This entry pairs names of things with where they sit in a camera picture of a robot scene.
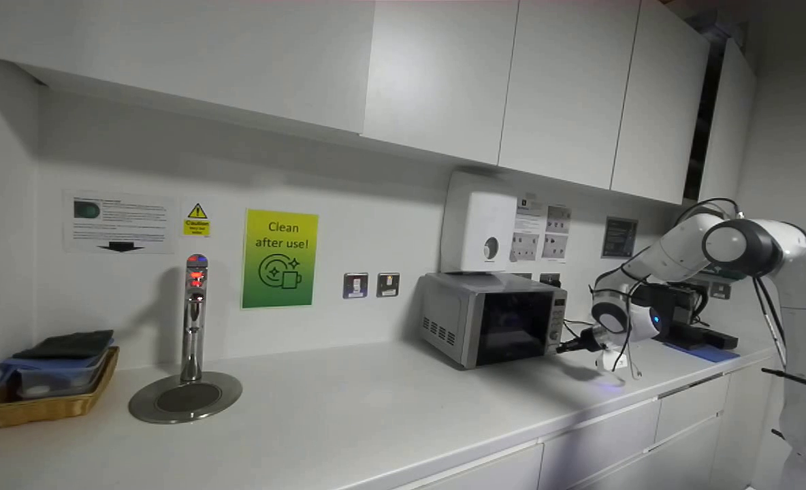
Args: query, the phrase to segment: wall socket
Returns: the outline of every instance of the wall socket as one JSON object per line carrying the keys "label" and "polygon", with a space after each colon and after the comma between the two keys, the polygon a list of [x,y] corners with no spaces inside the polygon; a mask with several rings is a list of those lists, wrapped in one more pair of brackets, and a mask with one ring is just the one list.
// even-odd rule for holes
{"label": "wall socket", "polygon": [[707,287],[707,298],[714,298],[714,301],[729,301],[729,295],[732,295],[729,283],[711,283]]}
{"label": "wall socket", "polygon": [[543,260],[564,260],[568,234],[544,234]]}
{"label": "wall socket", "polygon": [[548,287],[559,287],[560,290],[560,272],[544,272],[544,276],[538,276],[538,283],[548,283]]}

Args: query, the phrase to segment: white upper cabinet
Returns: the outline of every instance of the white upper cabinet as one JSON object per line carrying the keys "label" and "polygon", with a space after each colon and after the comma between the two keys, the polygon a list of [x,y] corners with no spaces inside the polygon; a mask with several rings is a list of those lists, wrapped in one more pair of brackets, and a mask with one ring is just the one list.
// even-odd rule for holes
{"label": "white upper cabinet", "polygon": [[374,0],[0,0],[0,57],[360,135]]}
{"label": "white upper cabinet", "polygon": [[679,204],[688,169],[707,41],[642,0],[613,192]]}
{"label": "white upper cabinet", "polygon": [[378,0],[368,139],[495,163],[514,0]]}
{"label": "white upper cabinet", "polygon": [[639,0],[522,0],[500,166],[611,188]]}
{"label": "white upper cabinet", "polygon": [[699,200],[739,194],[747,158],[756,80],[736,41],[728,41],[718,96],[714,103]]}

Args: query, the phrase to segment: wall-mounted dispenser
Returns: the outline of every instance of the wall-mounted dispenser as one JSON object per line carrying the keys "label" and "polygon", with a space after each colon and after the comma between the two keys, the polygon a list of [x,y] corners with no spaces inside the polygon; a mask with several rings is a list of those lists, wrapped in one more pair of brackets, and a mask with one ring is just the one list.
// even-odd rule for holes
{"label": "wall-mounted dispenser", "polygon": [[440,222],[440,272],[506,271],[517,197],[498,181],[454,171]]}

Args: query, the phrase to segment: faucet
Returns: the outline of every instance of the faucet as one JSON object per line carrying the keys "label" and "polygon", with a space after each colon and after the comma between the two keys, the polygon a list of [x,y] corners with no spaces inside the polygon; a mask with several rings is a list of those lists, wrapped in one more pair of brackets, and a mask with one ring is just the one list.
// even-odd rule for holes
{"label": "faucet", "polygon": [[159,380],[130,397],[127,412],[141,422],[198,422],[242,395],[235,377],[204,374],[206,264],[202,253],[184,261],[183,374]]}
{"label": "faucet", "polygon": [[204,377],[206,264],[202,253],[184,261],[183,384],[198,384]]}

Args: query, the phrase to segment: sticker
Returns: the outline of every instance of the sticker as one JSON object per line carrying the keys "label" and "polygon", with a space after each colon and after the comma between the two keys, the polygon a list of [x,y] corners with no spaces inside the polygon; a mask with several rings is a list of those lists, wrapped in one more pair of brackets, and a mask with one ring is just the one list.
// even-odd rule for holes
{"label": "sticker", "polygon": [[194,204],[184,224],[183,224],[183,234],[184,237],[209,237],[212,224],[209,216],[204,212],[202,204]]}
{"label": "sticker", "polygon": [[378,276],[376,298],[397,298],[401,295],[401,276]]}
{"label": "sticker", "polygon": [[344,301],[364,301],[371,276],[344,276]]}
{"label": "sticker", "polygon": [[538,234],[514,233],[513,234],[513,261],[536,261]]}
{"label": "sticker", "polygon": [[251,209],[242,307],[312,305],[318,218]]}
{"label": "sticker", "polygon": [[543,260],[564,260],[568,242],[568,207],[548,207],[544,209],[544,241],[543,241]]}
{"label": "sticker", "polygon": [[66,249],[170,253],[172,209],[172,200],[70,194],[66,197]]}
{"label": "sticker", "polygon": [[517,200],[509,261],[536,261],[536,249],[544,228],[544,207],[536,197]]}
{"label": "sticker", "polygon": [[568,234],[568,207],[548,207],[544,233]]}

